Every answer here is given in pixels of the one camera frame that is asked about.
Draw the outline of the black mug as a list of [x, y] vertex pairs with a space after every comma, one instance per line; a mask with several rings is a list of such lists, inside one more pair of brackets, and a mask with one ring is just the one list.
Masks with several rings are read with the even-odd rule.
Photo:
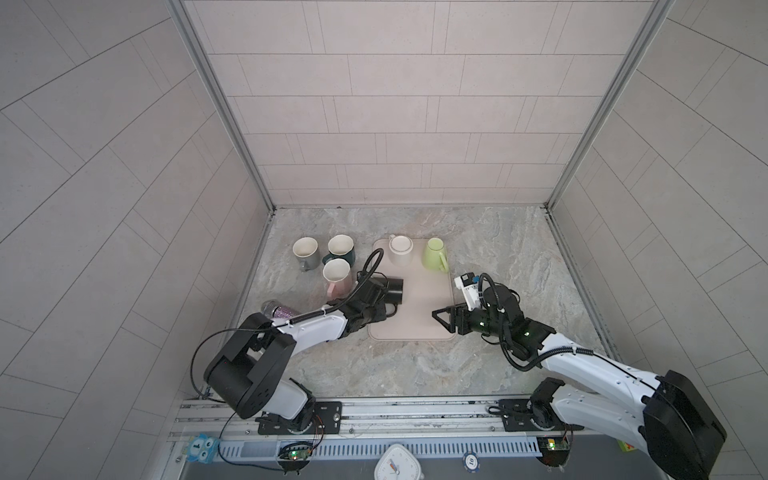
[[387, 318], [390, 318], [397, 313], [398, 307], [403, 302], [404, 280], [384, 276], [381, 279], [381, 283], [384, 287], [383, 302], [385, 305], [385, 314]]

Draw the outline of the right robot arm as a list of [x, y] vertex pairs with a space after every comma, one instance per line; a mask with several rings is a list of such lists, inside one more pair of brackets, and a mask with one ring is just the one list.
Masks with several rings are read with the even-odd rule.
[[455, 278], [464, 301], [444, 308], [451, 333], [492, 337], [520, 372], [550, 371], [530, 396], [534, 425], [582, 426], [645, 452], [674, 479], [706, 479], [727, 433], [693, 382], [638, 370], [528, 318], [517, 292], [482, 273]]

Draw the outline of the pink mug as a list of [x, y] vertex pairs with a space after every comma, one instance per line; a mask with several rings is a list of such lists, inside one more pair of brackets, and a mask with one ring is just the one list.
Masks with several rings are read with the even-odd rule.
[[327, 282], [326, 297], [329, 301], [346, 297], [354, 288], [351, 267], [344, 259], [329, 260], [322, 274]]

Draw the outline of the grey mug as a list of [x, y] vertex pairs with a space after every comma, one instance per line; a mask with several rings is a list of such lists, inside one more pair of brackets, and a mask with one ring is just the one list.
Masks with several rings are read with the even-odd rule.
[[316, 269], [321, 263], [318, 241], [313, 237], [302, 237], [296, 240], [292, 247], [298, 261], [299, 270], [308, 272]]

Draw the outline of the dark green mug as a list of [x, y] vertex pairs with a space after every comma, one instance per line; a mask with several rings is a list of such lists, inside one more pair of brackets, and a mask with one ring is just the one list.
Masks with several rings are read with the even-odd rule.
[[354, 266], [356, 254], [354, 240], [346, 234], [333, 236], [327, 244], [328, 253], [322, 258], [322, 263], [327, 264], [334, 259], [342, 259], [350, 267]]

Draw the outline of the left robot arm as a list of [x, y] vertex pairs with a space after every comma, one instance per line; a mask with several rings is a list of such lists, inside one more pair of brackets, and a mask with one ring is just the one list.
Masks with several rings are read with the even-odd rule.
[[299, 382], [283, 378], [290, 359], [321, 343], [336, 341], [387, 319], [388, 288], [374, 276], [384, 259], [381, 248], [366, 259], [358, 282], [346, 297], [290, 319], [257, 312], [237, 328], [203, 373], [203, 381], [246, 420], [263, 419], [293, 433], [306, 431], [315, 417], [316, 398]]

